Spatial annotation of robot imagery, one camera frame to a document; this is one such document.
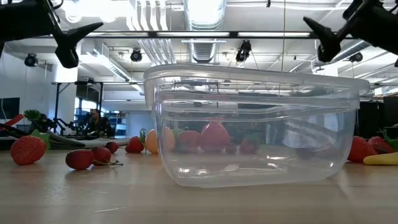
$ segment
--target plastic container lid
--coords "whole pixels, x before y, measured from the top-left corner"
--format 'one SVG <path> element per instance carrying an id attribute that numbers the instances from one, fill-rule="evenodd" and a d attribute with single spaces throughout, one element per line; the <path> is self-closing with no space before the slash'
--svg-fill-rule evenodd
<path id="1" fill-rule="evenodd" d="M 147 107 L 152 108 L 156 88 L 164 83 L 173 83 L 184 79 L 229 80 L 241 82 L 288 83 L 291 85 L 342 88 L 369 93 L 367 80 L 330 77 L 323 75 L 275 72 L 246 68 L 229 68 L 209 65 L 173 64 L 149 68 L 144 73 L 144 88 Z"/>

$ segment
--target desk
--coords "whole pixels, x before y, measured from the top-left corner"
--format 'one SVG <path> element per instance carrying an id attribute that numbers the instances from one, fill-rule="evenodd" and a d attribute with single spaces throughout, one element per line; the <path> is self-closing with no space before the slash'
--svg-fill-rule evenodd
<path id="1" fill-rule="evenodd" d="M 397 223 L 398 167 L 347 164 L 321 182 L 181 187 L 157 156 L 116 153 L 122 167 L 71 172 L 67 151 L 19 167 L 0 152 L 0 223 Z"/>

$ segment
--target ceiling duct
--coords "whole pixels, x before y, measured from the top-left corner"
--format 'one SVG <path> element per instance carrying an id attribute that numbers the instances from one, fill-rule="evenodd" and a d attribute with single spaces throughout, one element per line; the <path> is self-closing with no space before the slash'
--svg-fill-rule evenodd
<path id="1" fill-rule="evenodd" d="M 223 26 L 226 0 L 184 0 L 185 21 L 188 30 L 213 31 Z M 213 60 L 216 40 L 210 43 L 194 42 L 190 44 L 192 58 L 197 63 L 209 63 Z"/>

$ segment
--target clear plastic container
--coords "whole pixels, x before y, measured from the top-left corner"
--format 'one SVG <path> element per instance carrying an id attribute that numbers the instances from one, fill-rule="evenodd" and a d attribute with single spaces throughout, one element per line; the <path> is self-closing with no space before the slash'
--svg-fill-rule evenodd
<path id="1" fill-rule="evenodd" d="M 324 179 L 351 148 L 352 78 L 161 65 L 144 75 L 164 167 L 178 184 L 231 187 Z"/>

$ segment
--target orange fruit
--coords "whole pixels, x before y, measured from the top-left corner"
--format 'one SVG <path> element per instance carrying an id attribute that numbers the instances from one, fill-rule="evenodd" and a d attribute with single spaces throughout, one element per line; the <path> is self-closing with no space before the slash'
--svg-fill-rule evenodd
<path id="1" fill-rule="evenodd" d="M 147 133 L 145 138 L 145 147 L 150 153 L 157 154 L 159 146 L 157 145 L 157 136 L 154 129 Z"/>
<path id="2" fill-rule="evenodd" d="M 166 141 L 166 150 L 171 151 L 175 149 L 175 138 L 174 133 L 170 128 L 165 128 L 165 137 L 164 140 Z M 159 145 L 157 143 L 157 134 L 154 129 L 150 130 L 147 133 L 146 140 L 145 140 L 145 147 L 148 149 L 149 152 L 153 154 L 159 153 Z"/>

